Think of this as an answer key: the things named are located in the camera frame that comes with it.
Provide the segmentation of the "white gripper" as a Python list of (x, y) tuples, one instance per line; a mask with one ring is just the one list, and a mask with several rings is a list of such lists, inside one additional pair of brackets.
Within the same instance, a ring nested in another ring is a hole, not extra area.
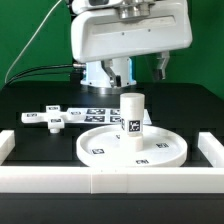
[(103, 60), (112, 88), (121, 86), (121, 77), (111, 59), (160, 52), (153, 77), (164, 80), (169, 51), (192, 42), (187, 0), (73, 0), (72, 11), (73, 58)]

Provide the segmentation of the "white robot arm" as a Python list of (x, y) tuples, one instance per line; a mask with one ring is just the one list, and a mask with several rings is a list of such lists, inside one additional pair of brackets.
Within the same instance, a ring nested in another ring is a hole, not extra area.
[(155, 53), (163, 79), (172, 50), (192, 42), (187, 0), (72, 0), (71, 46), (81, 85), (100, 94), (136, 85), (133, 56)]

